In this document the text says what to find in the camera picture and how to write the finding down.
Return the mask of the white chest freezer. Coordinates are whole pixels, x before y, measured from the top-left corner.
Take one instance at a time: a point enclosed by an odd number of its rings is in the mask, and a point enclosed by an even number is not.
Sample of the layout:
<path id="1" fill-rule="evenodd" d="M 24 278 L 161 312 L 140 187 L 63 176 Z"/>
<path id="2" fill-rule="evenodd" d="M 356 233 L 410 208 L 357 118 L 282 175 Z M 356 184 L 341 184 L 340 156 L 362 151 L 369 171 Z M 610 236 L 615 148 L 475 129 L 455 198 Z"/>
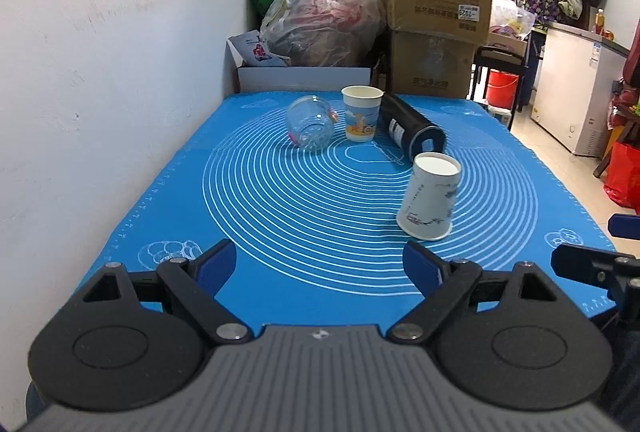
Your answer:
<path id="1" fill-rule="evenodd" d="M 550 24 L 530 117 L 572 155 L 600 158 L 608 104 L 628 49 L 590 31 Z"/>

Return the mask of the lower cardboard box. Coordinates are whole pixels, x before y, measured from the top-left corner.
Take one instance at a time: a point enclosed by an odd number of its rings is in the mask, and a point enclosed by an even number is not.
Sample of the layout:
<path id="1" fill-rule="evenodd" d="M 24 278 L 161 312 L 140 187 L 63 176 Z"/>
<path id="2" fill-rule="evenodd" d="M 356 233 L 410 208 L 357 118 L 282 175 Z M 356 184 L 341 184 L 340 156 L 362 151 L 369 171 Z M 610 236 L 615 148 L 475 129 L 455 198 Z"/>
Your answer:
<path id="1" fill-rule="evenodd" d="M 464 99 L 476 47 L 437 36 L 394 31 L 387 89 L 396 95 Z"/>

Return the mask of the blue cartoon paper cup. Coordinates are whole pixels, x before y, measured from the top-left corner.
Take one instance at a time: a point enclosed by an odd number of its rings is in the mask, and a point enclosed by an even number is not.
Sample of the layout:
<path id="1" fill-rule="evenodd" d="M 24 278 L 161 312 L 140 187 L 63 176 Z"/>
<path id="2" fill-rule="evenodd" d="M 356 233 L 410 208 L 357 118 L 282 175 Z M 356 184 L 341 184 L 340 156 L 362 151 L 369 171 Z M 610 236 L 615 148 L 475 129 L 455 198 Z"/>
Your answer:
<path id="1" fill-rule="evenodd" d="M 366 143 L 374 138 L 384 92 L 380 88 L 352 85 L 342 89 L 345 134 L 349 140 Z"/>

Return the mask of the black metal stool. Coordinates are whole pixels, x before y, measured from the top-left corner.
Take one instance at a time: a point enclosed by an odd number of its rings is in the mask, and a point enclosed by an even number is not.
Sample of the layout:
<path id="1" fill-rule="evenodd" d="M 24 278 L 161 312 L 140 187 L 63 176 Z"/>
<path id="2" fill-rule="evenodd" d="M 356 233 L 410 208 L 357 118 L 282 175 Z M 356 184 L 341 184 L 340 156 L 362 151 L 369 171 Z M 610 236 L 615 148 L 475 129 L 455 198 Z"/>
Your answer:
<path id="1" fill-rule="evenodd" d="M 470 99 L 475 99 L 475 93 L 478 84 L 480 84 L 480 76 L 482 70 L 486 69 L 487 74 L 491 71 L 512 74 L 516 77 L 513 99 L 510 104 L 510 119 L 508 129 L 512 129 L 515 112 L 518 110 L 518 102 L 523 85 L 524 76 L 527 66 L 525 59 L 515 52 L 492 46 L 480 46 L 477 48 L 473 58 L 473 72 L 471 78 Z"/>

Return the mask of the white paper cup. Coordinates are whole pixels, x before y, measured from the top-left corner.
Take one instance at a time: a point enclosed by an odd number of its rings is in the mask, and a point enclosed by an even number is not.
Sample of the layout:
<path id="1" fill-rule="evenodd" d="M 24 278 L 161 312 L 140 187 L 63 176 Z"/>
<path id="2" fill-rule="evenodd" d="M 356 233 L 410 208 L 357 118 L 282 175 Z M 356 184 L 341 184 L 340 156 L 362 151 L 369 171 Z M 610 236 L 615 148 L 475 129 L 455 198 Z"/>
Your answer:
<path id="1" fill-rule="evenodd" d="M 418 240 L 437 241 L 450 234 L 462 166 L 438 152 L 422 152 L 396 215 L 398 226 Z"/>

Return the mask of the red bucket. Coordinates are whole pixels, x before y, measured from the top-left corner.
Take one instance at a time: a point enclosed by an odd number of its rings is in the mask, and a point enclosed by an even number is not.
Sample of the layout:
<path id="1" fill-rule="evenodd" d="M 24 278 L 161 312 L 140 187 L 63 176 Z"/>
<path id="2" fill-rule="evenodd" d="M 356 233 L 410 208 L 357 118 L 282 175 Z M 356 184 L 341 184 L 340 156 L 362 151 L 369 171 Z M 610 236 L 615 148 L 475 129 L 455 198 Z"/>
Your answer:
<path id="1" fill-rule="evenodd" d="M 486 100 L 489 106 L 511 109 L 514 103 L 518 76 L 511 73 L 491 70 L 488 74 Z"/>

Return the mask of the clear glass cup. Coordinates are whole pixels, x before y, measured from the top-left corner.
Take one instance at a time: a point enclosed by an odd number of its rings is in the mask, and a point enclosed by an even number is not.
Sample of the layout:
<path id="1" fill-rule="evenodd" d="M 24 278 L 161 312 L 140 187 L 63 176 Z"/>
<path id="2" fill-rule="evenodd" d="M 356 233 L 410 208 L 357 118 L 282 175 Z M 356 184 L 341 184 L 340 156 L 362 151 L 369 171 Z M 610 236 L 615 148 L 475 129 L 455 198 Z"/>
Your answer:
<path id="1" fill-rule="evenodd" d="M 338 114 L 324 99 L 309 95 L 296 99 L 286 110 L 288 138 L 299 149 L 320 152 L 329 146 Z"/>

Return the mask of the clear plastic bag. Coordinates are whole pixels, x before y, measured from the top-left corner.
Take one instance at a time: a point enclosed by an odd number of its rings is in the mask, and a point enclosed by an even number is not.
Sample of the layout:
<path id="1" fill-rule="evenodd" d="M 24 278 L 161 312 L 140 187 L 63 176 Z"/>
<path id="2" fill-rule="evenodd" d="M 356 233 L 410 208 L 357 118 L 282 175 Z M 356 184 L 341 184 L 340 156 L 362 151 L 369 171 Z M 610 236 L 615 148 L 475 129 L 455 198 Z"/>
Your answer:
<path id="1" fill-rule="evenodd" d="M 259 30 L 291 66 L 361 66 L 386 27 L 382 0 L 274 0 Z"/>

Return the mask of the black cylindrical bottle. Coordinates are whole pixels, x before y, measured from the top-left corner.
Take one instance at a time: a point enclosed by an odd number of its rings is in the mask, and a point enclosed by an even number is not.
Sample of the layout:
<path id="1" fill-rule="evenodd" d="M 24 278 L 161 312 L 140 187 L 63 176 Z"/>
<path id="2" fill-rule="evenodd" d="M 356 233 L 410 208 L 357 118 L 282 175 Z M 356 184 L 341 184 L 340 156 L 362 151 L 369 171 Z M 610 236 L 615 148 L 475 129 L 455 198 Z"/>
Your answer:
<path id="1" fill-rule="evenodd" d="M 378 127 L 390 136 L 409 162 L 423 152 L 445 152 L 444 130 L 390 92 L 382 96 Z"/>

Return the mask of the blue silicone mat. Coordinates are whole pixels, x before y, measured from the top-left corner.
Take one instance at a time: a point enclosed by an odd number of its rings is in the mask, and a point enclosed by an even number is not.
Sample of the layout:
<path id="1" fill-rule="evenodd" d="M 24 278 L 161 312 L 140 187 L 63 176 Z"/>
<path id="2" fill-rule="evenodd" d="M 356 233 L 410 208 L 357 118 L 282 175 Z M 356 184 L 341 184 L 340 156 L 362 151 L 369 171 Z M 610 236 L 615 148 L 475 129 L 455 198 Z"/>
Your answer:
<path id="1" fill-rule="evenodd" d="M 356 144 L 336 131 L 307 153 L 288 138 L 290 92 L 235 95 L 201 125 L 119 223 L 96 259 L 131 271 L 195 259 L 228 238 L 236 267 L 219 301 L 254 329 L 389 327 L 421 300 L 401 264 L 396 215 L 410 162 L 386 135 Z M 541 268 L 562 243 L 612 242 L 535 153 L 477 104 L 414 97 L 462 166 L 442 259 L 489 270 Z"/>

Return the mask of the white open box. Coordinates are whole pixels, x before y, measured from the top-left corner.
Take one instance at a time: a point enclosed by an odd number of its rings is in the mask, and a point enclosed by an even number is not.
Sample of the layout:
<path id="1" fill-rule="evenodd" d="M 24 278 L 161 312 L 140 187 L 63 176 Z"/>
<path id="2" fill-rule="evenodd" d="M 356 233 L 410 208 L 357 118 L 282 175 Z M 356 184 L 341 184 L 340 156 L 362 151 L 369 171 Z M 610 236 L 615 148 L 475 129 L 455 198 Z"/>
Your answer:
<path id="1" fill-rule="evenodd" d="M 287 66 L 259 40 L 257 31 L 228 38 L 239 92 L 339 92 L 350 85 L 369 85 L 371 70 L 344 66 Z"/>

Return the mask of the red bag on floor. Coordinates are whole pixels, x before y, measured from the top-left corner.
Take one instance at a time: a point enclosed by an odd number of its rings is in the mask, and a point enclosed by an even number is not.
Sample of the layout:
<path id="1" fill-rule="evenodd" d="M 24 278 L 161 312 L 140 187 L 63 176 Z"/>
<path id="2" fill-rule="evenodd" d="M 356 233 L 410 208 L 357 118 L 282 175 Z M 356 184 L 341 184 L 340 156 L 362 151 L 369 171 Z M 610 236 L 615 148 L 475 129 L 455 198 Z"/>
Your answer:
<path id="1" fill-rule="evenodd" d="M 640 151 L 638 148 L 622 143 L 613 145 L 603 189 L 613 202 L 639 213 Z"/>

